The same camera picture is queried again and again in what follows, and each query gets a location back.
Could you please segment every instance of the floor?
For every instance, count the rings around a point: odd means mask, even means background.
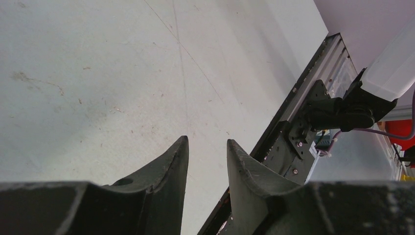
[[[112,184],[188,135],[182,234],[327,35],[312,0],[3,0],[0,179]]]

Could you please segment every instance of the red object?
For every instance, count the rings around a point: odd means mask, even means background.
[[[411,133],[412,120],[399,120],[399,121],[387,121],[386,129],[389,133],[398,135],[398,136],[408,136]],[[402,146],[402,150],[407,150],[408,148],[415,145],[415,137],[404,141],[398,140],[395,138],[389,138],[392,143],[396,143]]]

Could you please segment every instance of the yellow object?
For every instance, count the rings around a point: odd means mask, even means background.
[[[401,175],[401,181],[415,181],[415,177]]]

